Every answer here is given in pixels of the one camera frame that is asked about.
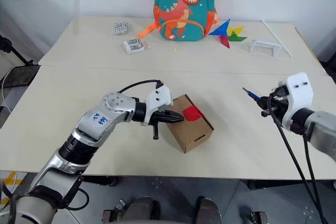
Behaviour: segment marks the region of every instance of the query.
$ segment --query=white table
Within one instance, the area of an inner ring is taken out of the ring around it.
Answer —
[[[173,97],[187,93],[214,126],[212,137],[184,154],[165,124],[160,139],[139,123],[121,123],[92,159],[86,174],[299,179],[271,118],[241,89],[268,95],[281,74],[235,74],[42,66],[0,131],[0,169],[37,172],[102,96],[131,83],[161,79]],[[336,86],[312,74],[313,107],[336,114]],[[154,85],[125,92],[144,99]],[[286,132],[308,176],[300,136]],[[335,179],[336,163],[310,146],[316,179]]]
[[[130,31],[112,35],[114,22],[128,21]],[[50,51],[40,60],[42,66],[163,70],[174,72],[267,73],[326,75],[292,24],[271,23],[279,39],[293,54],[290,58],[282,49],[276,59],[249,53],[253,39],[277,42],[262,22],[231,22],[230,26],[245,26],[240,36],[243,42],[230,42],[230,49],[219,42],[218,36],[207,36],[198,42],[167,41],[157,31],[143,38],[155,45],[143,52],[127,55],[122,42],[135,38],[153,19],[121,17],[81,17],[70,23]]]

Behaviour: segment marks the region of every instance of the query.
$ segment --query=teal backpack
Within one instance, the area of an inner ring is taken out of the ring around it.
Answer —
[[[138,37],[157,28],[165,39],[197,41],[216,23],[215,12],[215,0],[154,0],[155,23]]]

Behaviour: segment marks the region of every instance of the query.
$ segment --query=cardboard box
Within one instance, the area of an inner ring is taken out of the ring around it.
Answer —
[[[188,108],[198,110],[187,94],[174,99],[174,105],[169,110],[180,113],[185,119],[179,123],[167,124],[184,153],[206,141],[214,130],[213,126],[202,113],[201,115],[198,114],[199,118],[196,117],[198,118],[197,120],[188,121],[183,114],[183,111]]]

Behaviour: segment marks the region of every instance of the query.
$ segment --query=red cloth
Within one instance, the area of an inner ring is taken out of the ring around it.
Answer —
[[[183,110],[182,114],[187,121],[196,121],[203,116],[202,112],[195,105],[191,105]]]

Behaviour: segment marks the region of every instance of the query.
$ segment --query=dinosaur print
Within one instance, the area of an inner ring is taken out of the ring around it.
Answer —
[[[166,11],[159,9],[159,17],[164,21],[171,19],[185,19],[187,20],[192,14],[189,5],[196,5],[200,0],[177,0],[170,10],[167,8]],[[164,36],[167,39],[174,40],[176,36],[173,34],[173,30],[177,28],[177,36],[184,38],[183,31],[185,30],[185,22],[170,22],[166,24],[166,30]]]

